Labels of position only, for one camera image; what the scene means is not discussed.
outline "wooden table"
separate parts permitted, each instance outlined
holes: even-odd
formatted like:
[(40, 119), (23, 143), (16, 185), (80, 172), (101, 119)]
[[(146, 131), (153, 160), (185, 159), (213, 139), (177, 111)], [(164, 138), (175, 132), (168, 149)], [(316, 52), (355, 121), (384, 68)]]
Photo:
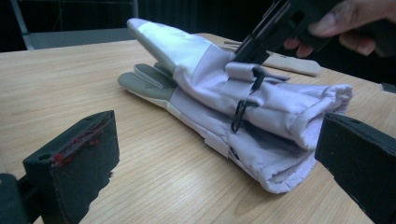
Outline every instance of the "wooden table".
[[(136, 41), (0, 54), (6, 171), (22, 177), (24, 158), (78, 120), (115, 110), (120, 163), (82, 223), (371, 223), (321, 164), (292, 192), (268, 193), (168, 112), (119, 86), (134, 64), (154, 62)], [(378, 84), (328, 69), (286, 74), (294, 83), (354, 86), (347, 115), (396, 137), (396, 95)]]

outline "dark background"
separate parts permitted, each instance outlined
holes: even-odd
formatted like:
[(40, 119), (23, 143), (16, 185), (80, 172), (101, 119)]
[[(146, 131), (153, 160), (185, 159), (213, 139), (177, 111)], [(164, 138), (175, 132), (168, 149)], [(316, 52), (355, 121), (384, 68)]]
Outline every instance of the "dark background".
[[(19, 5), (31, 33), (125, 28), (132, 17), (132, 6), (123, 0), (114, 4), (88, 1), (91, 2), (22, 1)], [(271, 4), (270, 0), (144, 0), (139, 1), (139, 17), (189, 33), (210, 33), (242, 41)], [(0, 10), (0, 51), (25, 50), (8, 0), (0, 1)], [(292, 50), (278, 52), (295, 55)], [(308, 59), (355, 77), (396, 84), (395, 57), (382, 59), (376, 54), (364, 57), (341, 47), (337, 38)]]

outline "glove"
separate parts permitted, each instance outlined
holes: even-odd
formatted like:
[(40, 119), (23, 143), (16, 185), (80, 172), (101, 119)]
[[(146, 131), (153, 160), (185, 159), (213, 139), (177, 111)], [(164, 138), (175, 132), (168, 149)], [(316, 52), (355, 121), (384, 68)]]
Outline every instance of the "glove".
[(306, 179), (315, 165), (314, 151), (248, 122), (234, 133), (230, 128), (231, 117), (190, 97), (158, 64), (154, 67), (137, 64), (134, 73), (119, 77), (119, 83), (126, 90), (165, 108), (270, 192), (289, 192)]
[(345, 113), (352, 97), (348, 85), (289, 84), (257, 64), (233, 63), (233, 53), (173, 27), (139, 19), (127, 23), (185, 93), (233, 118), (235, 132), (246, 120), (315, 150), (324, 114)]

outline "black tool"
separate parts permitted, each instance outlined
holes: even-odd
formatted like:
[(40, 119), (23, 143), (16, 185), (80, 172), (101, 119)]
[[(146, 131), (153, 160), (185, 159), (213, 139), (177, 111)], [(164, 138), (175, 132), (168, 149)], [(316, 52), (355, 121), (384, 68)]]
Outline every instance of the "black tool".
[(374, 223), (396, 223), (396, 139), (326, 114), (315, 158)]
[[(267, 51), (276, 52), (286, 39), (297, 37), (314, 51), (322, 49), (330, 38), (311, 35), (307, 27), (320, 21), (342, 0), (276, 0), (265, 12), (262, 20), (236, 50), (234, 62), (262, 64)], [(376, 21), (357, 30), (376, 41), (376, 52), (381, 57), (396, 55), (396, 25), (389, 21)]]
[(23, 161), (26, 175), (0, 174), (0, 222), (79, 223), (120, 160), (113, 111), (82, 119)]

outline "finger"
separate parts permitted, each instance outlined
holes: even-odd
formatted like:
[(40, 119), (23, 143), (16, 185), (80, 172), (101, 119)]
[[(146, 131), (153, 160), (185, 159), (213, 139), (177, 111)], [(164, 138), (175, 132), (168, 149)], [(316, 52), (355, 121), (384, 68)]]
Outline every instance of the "finger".
[(355, 32), (346, 32), (340, 35), (340, 43), (362, 55), (369, 55), (375, 50), (375, 41), (367, 36)]
[(322, 20), (308, 27), (313, 35), (329, 37), (393, 15), (389, 0), (345, 0)]
[(298, 58), (305, 58), (310, 55), (312, 51), (314, 51), (314, 49), (311, 46), (301, 43), (299, 48), (297, 49), (296, 55)]
[(283, 43), (283, 47), (285, 49), (297, 49), (300, 43), (300, 40), (296, 38), (289, 38), (285, 40), (285, 42)]

